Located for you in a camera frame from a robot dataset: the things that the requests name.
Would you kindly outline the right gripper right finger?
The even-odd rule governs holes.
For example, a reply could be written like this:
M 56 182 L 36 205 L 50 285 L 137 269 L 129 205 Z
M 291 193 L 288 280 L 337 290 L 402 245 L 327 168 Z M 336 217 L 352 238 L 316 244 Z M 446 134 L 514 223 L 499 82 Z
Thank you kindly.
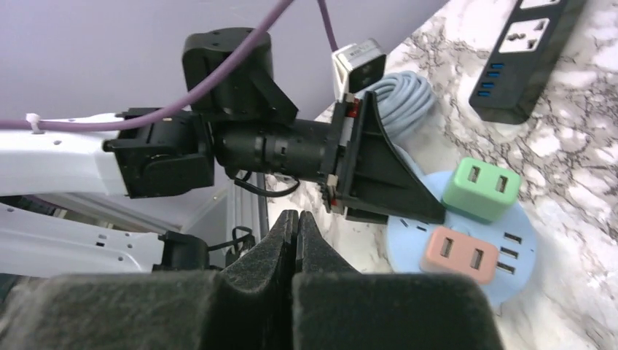
M 481 289 L 452 274 L 363 274 L 298 223 L 302 270 L 292 280 L 295 349 L 501 349 Z

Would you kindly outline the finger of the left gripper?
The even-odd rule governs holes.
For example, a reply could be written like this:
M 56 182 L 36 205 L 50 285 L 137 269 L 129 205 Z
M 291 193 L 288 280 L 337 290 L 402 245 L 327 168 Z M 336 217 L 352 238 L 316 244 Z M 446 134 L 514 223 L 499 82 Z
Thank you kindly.
M 390 216 L 442 224 L 445 207 L 395 149 L 377 95 L 364 94 L 345 151 L 345 218 L 385 224 Z

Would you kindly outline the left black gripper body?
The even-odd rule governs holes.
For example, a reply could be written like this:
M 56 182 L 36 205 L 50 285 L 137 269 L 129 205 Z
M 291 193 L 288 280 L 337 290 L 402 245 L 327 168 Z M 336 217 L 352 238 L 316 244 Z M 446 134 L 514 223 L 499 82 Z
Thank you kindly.
M 319 189 L 326 211 L 341 215 L 361 215 L 361 203 L 353 182 L 360 169 L 359 151 L 367 126 L 364 104 L 360 98 L 345 93 L 335 103 L 325 141 Z

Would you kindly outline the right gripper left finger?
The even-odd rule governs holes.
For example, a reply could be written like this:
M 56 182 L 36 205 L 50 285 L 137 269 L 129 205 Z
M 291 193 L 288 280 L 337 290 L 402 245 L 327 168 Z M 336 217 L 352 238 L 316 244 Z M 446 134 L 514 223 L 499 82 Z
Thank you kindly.
M 297 213 L 223 271 L 65 275 L 16 287 L 3 349 L 285 349 Z

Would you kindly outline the pink plug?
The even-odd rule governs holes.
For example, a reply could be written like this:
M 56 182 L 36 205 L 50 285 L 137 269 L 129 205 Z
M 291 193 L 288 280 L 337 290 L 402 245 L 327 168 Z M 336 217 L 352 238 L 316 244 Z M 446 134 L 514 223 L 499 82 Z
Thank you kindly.
M 421 257 L 420 267 L 430 273 L 459 273 L 478 284 L 494 279 L 498 249 L 445 226 L 435 228 Z

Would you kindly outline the green plug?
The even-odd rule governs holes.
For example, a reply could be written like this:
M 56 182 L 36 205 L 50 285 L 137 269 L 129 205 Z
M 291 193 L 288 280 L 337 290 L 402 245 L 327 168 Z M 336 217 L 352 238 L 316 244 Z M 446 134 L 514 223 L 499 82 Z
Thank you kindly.
M 442 203 L 480 222 L 494 222 L 517 201 L 521 183 L 514 171 L 465 157 L 452 172 Z

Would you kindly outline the blue round socket hub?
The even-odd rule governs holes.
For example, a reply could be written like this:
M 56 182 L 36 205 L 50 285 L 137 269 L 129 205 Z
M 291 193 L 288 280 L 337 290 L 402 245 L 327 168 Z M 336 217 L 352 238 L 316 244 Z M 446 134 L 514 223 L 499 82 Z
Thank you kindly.
M 445 205 L 445 221 L 389 217 L 384 243 L 394 272 L 459 273 L 494 308 L 521 292 L 535 268 L 537 234 L 517 201 L 520 175 L 465 157 L 421 180 Z

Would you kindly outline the black strip with green plugs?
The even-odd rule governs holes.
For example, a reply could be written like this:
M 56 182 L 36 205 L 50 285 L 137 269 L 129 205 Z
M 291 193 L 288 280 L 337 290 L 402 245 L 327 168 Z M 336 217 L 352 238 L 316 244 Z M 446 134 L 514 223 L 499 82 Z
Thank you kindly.
M 585 4 L 516 2 L 469 96 L 481 120 L 519 125 L 529 119 Z

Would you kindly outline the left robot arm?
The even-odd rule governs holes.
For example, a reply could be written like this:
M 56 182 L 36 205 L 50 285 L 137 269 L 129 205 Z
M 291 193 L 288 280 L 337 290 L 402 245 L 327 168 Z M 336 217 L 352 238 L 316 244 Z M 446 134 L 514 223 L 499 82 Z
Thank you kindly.
M 232 183 L 265 198 L 255 173 L 314 182 L 329 212 L 384 223 L 404 217 L 445 221 L 445 207 L 409 165 L 378 109 L 383 88 L 395 90 L 395 112 L 422 116 L 434 103 L 426 80 L 410 72 L 385 76 L 386 56 L 369 39 L 332 53 L 336 104 L 328 124 L 297 120 L 297 108 L 272 77 L 271 40 L 255 48 L 190 110 L 160 114 L 133 108 L 82 121 L 85 132 L 1 132 L 1 275 L 151 272 L 208 268 L 210 247 L 176 232 L 131 233 L 50 216 L 28 197 L 102 193 L 129 198 L 182 195 L 210 187 L 221 165 Z M 138 119 L 158 114 L 143 126 Z

